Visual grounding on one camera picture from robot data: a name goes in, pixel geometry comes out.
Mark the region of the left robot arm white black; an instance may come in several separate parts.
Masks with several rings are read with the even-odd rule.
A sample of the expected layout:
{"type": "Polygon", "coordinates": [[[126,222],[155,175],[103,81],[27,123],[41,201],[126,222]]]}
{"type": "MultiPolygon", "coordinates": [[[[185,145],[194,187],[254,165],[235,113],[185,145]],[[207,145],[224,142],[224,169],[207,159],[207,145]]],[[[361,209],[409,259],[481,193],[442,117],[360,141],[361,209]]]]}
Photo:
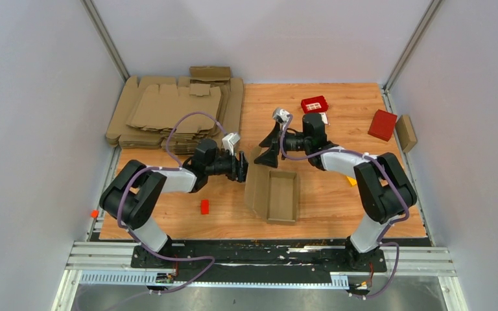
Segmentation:
{"type": "Polygon", "coordinates": [[[244,152],[219,148],[204,139],[178,168],[149,167],[129,161],[101,194],[99,206],[149,248],[148,259],[158,268],[172,261],[171,238],[153,219],[161,194],[196,193],[210,176],[226,176],[230,181],[246,181],[248,162],[244,152]]]}

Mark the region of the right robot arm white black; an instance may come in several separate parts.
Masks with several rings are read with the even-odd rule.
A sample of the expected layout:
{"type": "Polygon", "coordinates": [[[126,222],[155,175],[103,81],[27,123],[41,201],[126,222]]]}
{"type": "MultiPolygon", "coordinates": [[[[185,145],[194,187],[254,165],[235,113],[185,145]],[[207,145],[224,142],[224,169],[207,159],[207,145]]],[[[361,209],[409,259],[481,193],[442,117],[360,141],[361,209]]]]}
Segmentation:
{"type": "Polygon", "coordinates": [[[272,118],[274,128],[259,144],[266,150],[257,156],[255,164],[276,168],[279,158],[294,161],[290,153],[303,152],[300,160],[311,166],[355,179],[364,216],[348,238],[350,248],[344,253],[344,261],[352,270],[363,269],[370,262],[370,252],[394,224],[409,218],[409,209],[418,199],[399,159],[391,152],[370,155],[331,142],[319,113],[305,114],[302,130],[295,132],[290,131],[293,116],[287,110],[275,109],[272,118]]]}

